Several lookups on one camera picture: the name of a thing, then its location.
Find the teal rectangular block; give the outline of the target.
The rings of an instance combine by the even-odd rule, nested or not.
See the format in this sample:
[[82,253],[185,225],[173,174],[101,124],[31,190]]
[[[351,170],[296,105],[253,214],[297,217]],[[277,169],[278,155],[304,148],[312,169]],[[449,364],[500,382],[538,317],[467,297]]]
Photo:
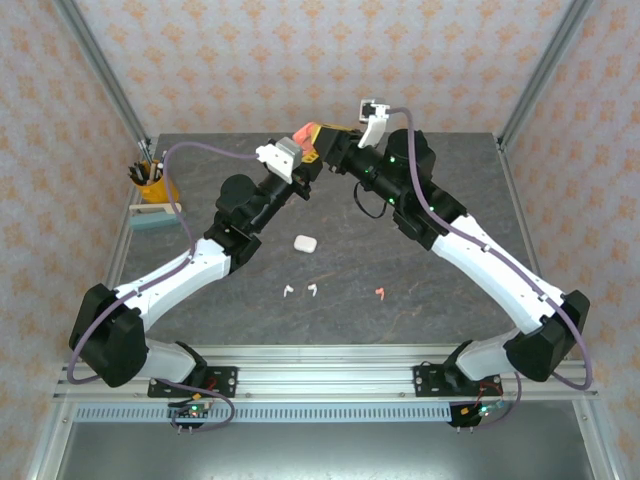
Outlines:
[[133,231],[150,230],[178,224],[179,219],[177,216],[166,212],[135,214],[129,218],[129,226]]

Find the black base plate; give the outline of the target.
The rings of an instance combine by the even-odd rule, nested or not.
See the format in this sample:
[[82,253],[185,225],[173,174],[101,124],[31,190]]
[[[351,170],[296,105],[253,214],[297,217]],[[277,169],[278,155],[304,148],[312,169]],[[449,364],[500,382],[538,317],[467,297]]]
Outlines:
[[187,398],[194,395],[184,386],[213,391],[228,398],[235,397],[239,369],[233,366],[206,366],[192,372],[182,383],[181,388],[170,386],[158,379],[151,379],[147,396],[150,398]]
[[419,364],[412,367],[412,381],[417,397],[476,397],[485,393],[502,394],[500,382],[492,377],[467,378],[456,366]]

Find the aluminium right corner post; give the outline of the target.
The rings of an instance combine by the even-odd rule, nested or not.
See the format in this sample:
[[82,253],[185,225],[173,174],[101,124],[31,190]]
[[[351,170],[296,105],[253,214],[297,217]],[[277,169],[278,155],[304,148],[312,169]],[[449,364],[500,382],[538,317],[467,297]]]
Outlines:
[[525,121],[531,114],[535,103],[544,91],[552,74],[560,63],[576,32],[582,25],[594,0],[571,0],[556,28],[551,40],[536,64],[529,80],[516,105],[505,123],[501,133],[496,137],[500,152],[506,152],[514,143]]

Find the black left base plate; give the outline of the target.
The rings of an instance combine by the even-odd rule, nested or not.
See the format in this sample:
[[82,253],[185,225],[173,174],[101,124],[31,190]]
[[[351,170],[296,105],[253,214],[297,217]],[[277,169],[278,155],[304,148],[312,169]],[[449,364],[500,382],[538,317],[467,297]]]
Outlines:
[[213,391],[228,398],[235,397],[239,369],[233,366],[206,366],[192,372],[182,383],[181,388],[170,386],[158,379],[151,379],[147,396],[150,398],[187,398],[194,395],[184,386]]

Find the aluminium left side rail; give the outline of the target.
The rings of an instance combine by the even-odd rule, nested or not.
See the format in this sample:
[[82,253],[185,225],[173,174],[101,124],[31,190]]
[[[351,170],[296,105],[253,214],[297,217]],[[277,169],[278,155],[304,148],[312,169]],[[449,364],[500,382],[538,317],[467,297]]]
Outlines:
[[[126,255],[131,240],[132,230],[130,228],[130,218],[132,216],[131,205],[141,202],[140,192],[138,187],[132,182],[128,182],[129,190],[125,199],[124,208],[121,212],[121,217],[118,224],[117,237],[109,256],[107,263],[107,271],[105,273],[102,283],[109,291],[113,290],[119,285],[121,274],[125,265]],[[97,317],[95,320],[89,321],[89,329],[87,333],[89,340],[96,333],[104,333],[107,329],[111,328],[111,324],[114,322],[114,317],[119,313],[122,306],[118,303],[118,298],[115,293],[112,293],[113,297],[108,298],[108,303],[98,307]]]

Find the aluminium right side rail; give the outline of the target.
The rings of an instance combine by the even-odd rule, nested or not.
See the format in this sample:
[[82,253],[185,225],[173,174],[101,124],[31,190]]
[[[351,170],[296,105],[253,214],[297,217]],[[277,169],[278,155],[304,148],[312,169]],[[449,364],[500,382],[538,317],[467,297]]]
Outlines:
[[536,256],[535,253],[535,249],[534,249],[534,245],[533,245],[533,241],[532,241],[532,237],[530,234],[530,231],[528,229],[528,225],[525,219],[525,215],[524,215],[524,209],[522,207],[522,203],[520,201],[520,197],[518,195],[517,189],[516,189],[516,185],[514,182],[514,177],[507,159],[507,155],[506,155],[506,149],[505,147],[502,145],[502,143],[500,142],[500,139],[498,137],[494,138],[495,140],[495,144],[496,144],[496,150],[498,153],[498,157],[504,172],[504,176],[506,179],[506,183],[509,189],[509,193],[511,196],[511,200],[512,203],[514,205],[515,208],[515,212],[516,212],[516,216],[517,216],[517,220],[518,220],[518,224],[519,224],[519,228],[521,231],[521,235],[523,238],[523,242],[525,245],[525,249],[527,252],[527,257],[530,263],[530,267],[531,270],[538,275],[539,277],[542,276],[542,271],[540,268],[540,264],[538,261],[538,258]]

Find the grey metal panel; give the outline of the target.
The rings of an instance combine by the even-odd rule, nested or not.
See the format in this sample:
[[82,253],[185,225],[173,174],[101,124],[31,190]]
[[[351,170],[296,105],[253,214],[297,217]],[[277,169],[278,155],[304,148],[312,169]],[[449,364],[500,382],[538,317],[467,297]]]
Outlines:
[[580,432],[437,423],[78,424],[56,480],[594,480]]

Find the yellow pen cup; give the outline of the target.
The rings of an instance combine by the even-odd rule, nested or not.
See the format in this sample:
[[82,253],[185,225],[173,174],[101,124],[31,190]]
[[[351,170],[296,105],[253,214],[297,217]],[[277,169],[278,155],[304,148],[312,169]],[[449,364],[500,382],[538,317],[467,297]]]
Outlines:
[[156,161],[152,163],[148,162],[136,162],[143,170],[143,174],[146,178],[145,185],[133,184],[139,191],[142,199],[147,203],[168,203],[170,199],[174,201],[179,200],[179,192],[172,180],[165,182],[164,175],[160,181],[155,181]]

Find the aluminium left corner post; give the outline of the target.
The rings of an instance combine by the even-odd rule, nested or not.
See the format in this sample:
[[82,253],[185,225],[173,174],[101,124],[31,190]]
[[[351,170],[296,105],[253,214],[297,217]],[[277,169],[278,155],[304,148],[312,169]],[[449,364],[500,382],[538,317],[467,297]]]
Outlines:
[[138,145],[138,142],[141,140],[146,140],[148,145],[150,145],[150,137],[147,135],[138,115],[134,111],[125,90],[109,64],[103,49],[100,47],[76,0],[52,1],[69,27],[69,30],[74,35],[82,53],[91,65],[95,75],[101,82],[107,96],[110,98],[136,144]]

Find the aluminium rail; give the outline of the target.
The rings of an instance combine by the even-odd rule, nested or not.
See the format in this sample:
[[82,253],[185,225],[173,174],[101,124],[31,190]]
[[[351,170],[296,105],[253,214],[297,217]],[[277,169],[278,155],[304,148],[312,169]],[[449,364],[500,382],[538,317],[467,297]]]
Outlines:
[[[131,205],[141,202],[140,192],[138,187],[132,182],[128,182],[129,190],[125,199],[124,208],[121,212],[121,217],[118,224],[117,237],[109,256],[107,263],[107,271],[105,273],[102,283],[109,291],[113,290],[119,285],[121,274],[125,265],[126,255],[131,240],[132,230],[130,228],[130,218],[132,216]],[[87,333],[89,340],[96,333],[104,333],[107,329],[111,328],[111,324],[114,322],[114,317],[119,313],[122,306],[118,303],[118,298],[115,293],[112,293],[113,297],[108,298],[108,303],[98,307],[97,317],[95,320],[89,321],[89,329]]]
[[506,183],[509,189],[509,193],[511,196],[511,200],[512,203],[514,205],[515,208],[515,212],[516,212],[516,216],[517,216],[517,220],[518,220],[518,224],[519,224],[519,228],[521,231],[521,235],[523,238],[523,242],[525,245],[525,249],[527,252],[527,257],[530,263],[530,267],[531,270],[538,275],[539,277],[542,276],[542,271],[540,268],[540,264],[538,261],[538,258],[536,256],[535,253],[535,249],[534,249],[534,245],[533,245],[533,241],[532,241],[532,237],[530,234],[530,231],[528,229],[528,225],[525,219],[525,215],[524,215],[524,209],[522,207],[522,203],[520,201],[520,197],[518,195],[517,189],[516,189],[516,185],[514,182],[514,177],[507,159],[507,155],[506,155],[506,149],[505,147],[502,145],[502,143],[500,142],[500,139],[498,137],[494,138],[495,140],[495,144],[496,144],[496,150],[498,153],[498,157],[504,172],[504,176],[506,179]]

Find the beige flat wooden block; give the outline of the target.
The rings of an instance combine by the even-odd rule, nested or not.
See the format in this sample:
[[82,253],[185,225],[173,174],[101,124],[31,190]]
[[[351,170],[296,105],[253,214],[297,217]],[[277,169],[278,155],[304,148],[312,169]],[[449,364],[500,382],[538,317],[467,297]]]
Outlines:
[[182,206],[180,203],[172,205],[171,203],[143,203],[143,204],[131,204],[129,211],[133,215],[147,215],[162,213],[166,215],[176,215],[176,213],[182,212]]

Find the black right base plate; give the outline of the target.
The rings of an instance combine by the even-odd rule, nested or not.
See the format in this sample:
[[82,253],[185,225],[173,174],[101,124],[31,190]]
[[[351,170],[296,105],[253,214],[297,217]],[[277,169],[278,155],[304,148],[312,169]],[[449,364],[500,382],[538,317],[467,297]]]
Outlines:
[[456,366],[419,364],[412,367],[412,381],[417,397],[476,397],[485,393],[502,394],[500,382],[492,377],[467,378]]

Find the aluminium corner post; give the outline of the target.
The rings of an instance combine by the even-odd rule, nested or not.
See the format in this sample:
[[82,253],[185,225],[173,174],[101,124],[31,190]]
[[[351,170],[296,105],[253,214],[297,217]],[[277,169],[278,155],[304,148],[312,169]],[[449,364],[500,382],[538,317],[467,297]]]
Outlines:
[[571,0],[556,28],[551,40],[536,64],[529,80],[516,105],[505,123],[501,133],[496,137],[500,152],[506,152],[514,143],[525,121],[531,114],[535,103],[544,91],[552,74],[560,63],[576,32],[582,25],[594,0]]
[[101,82],[107,96],[110,98],[136,144],[138,145],[138,142],[141,140],[146,140],[148,145],[150,145],[150,137],[147,135],[138,115],[134,111],[125,90],[109,64],[103,49],[100,47],[76,0],[52,1],[69,27],[69,30],[74,35],[82,53],[91,65],[95,75]]

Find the coral earbud charging case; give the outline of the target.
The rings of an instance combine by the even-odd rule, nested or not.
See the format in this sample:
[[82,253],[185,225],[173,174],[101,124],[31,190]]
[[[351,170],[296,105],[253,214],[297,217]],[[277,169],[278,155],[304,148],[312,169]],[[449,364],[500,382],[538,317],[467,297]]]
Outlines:
[[315,122],[308,122],[293,134],[294,142],[302,148],[304,154],[313,150],[313,138],[317,128]]

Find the aluminium mounting beam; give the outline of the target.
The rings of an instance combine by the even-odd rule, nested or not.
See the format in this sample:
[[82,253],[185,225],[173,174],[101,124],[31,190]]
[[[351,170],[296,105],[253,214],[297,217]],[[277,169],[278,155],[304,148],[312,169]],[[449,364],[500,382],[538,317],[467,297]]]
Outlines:
[[[414,402],[412,367],[441,363],[453,344],[247,345],[196,346],[211,365],[239,368],[234,402]],[[56,401],[143,401],[148,380],[135,378],[112,389],[102,381],[71,385],[66,365],[60,372]],[[522,379],[522,400],[601,400],[597,389],[571,389],[554,378],[545,383]]]

